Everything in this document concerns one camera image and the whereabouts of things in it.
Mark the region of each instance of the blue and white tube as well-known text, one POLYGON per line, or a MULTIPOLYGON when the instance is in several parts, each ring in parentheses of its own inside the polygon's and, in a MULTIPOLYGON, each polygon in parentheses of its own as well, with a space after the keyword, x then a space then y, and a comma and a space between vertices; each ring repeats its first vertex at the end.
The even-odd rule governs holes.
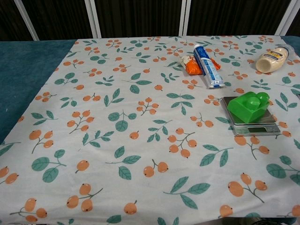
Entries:
POLYGON ((203 76, 209 88, 219 88, 225 86, 213 62, 210 60, 210 57, 202 46, 194 46, 194 57, 203 72, 203 76))

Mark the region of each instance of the silver scale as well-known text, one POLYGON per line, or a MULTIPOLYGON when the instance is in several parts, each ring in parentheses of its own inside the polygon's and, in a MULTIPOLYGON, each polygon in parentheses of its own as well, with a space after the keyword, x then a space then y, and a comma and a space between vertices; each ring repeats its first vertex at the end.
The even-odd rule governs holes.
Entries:
POLYGON ((237 136, 262 136, 262 135, 279 135, 281 134, 273 116, 266 110, 266 113, 258 121, 253 123, 244 123, 238 117, 231 114, 227 106, 229 102, 236 97, 223 97, 222 105, 226 111, 227 117, 231 122, 233 132, 237 136))

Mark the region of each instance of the tablecloth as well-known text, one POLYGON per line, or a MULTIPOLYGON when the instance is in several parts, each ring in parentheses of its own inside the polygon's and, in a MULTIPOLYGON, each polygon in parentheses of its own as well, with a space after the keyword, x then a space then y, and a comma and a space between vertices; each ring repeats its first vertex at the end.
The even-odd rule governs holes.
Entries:
POLYGON ((299 58, 255 70, 276 36, 138 37, 75 42, 0 148, 0 220, 195 224, 299 216, 299 58), (222 89, 179 56, 200 44, 222 89), (270 95, 278 136, 234 137, 220 105, 270 95))

